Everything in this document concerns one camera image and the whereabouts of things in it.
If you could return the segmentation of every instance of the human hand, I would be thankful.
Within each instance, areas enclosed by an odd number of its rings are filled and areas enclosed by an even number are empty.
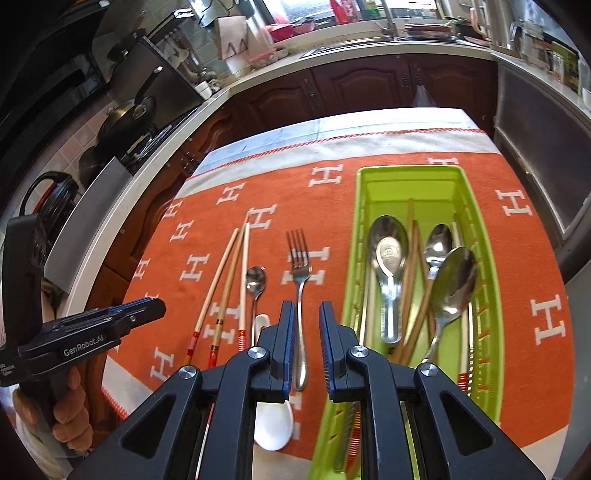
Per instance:
[[[53,436],[66,443],[72,450],[84,451],[92,444],[92,426],[88,410],[84,406],[86,393],[80,385],[80,372],[76,367],[68,371],[68,392],[53,408],[57,423],[53,426]],[[12,393],[14,409],[30,432],[35,433],[39,412],[37,406],[17,388]]]

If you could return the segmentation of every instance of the fork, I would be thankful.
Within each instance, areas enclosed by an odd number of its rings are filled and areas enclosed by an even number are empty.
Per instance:
[[[312,265],[310,263],[310,254],[308,253],[304,231],[301,228],[299,230],[289,231],[286,233],[286,236],[287,245],[290,249],[291,276],[294,279],[297,300],[298,342],[295,359],[295,389],[302,391],[308,381],[308,365],[306,362],[306,346],[304,344],[304,329],[301,318],[301,299],[304,292],[304,283],[310,278]]]

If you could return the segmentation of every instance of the green plastic tray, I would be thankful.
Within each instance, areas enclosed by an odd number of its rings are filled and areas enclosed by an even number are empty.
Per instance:
[[[423,241],[436,224],[446,223],[451,226],[454,218],[457,218],[464,244],[472,249],[478,261],[478,279],[472,297],[475,360],[471,398],[490,418],[498,422],[504,371],[501,297],[484,221],[460,167],[399,166],[359,170],[341,323],[353,326],[355,317],[362,309],[367,265],[365,239],[369,227],[378,216],[386,214],[397,217],[405,224],[409,199],[413,199],[414,217],[418,221]],[[374,294],[376,305],[379,306],[378,292]],[[422,295],[422,283],[417,271],[410,322],[417,314]],[[375,314],[375,335],[367,345],[386,354],[387,346],[379,337],[379,308],[376,308]],[[412,366],[422,360],[428,348],[427,342],[425,326],[411,360]],[[458,319],[444,331],[438,361],[439,367],[456,382],[460,371],[461,342],[461,322]],[[335,404],[327,399],[308,477],[310,480],[345,478],[344,472],[334,470],[345,412],[345,404]]]

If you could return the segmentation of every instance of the silver bolt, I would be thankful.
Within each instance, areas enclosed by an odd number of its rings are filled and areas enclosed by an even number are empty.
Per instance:
[[[435,375],[437,375],[438,372],[437,367],[429,363],[421,364],[419,370],[423,375],[425,375],[425,377],[435,377]]]
[[[355,345],[351,347],[351,355],[355,358],[363,358],[368,356],[369,350],[363,345]]]
[[[197,369],[193,365],[185,365],[178,369],[178,375],[183,380],[188,380],[189,378],[193,378],[197,375]]]
[[[248,349],[248,356],[250,358],[263,358],[266,350],[261,346],[253,346]]]

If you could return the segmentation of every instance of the orange tablecloth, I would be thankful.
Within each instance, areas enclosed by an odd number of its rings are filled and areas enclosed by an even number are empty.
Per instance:
[[[342,308],[356,172],[366,166],[425,163],[458,164],[474,190],[501,289],[505,368],[500,425],[550,476],[566,436],[573,392],[567,298],[550,243],[524,188],[490,139],[472,129],[315,140],[241,158],[188,179],[162,218],[126,295],[126,300],[159,296],[167,314],[133,330],[109,353],[103,391],[120,415],[126,417],[181,367],[227,240],[249,212],[248,263],[267,269],[267,289],[258,311],[272,322],[282,300],[293,299],[295,293],[285,232],[303,228],[314,252],[303,313],[310,380],[304,392],[292,396],[296,428],[283,450],[310,459],[326,399],[318,306],[331,300],[337,314]],[[238,277],[218,364],[238,347]],[[207,367],[221,285],[193,359],[199,368]]]

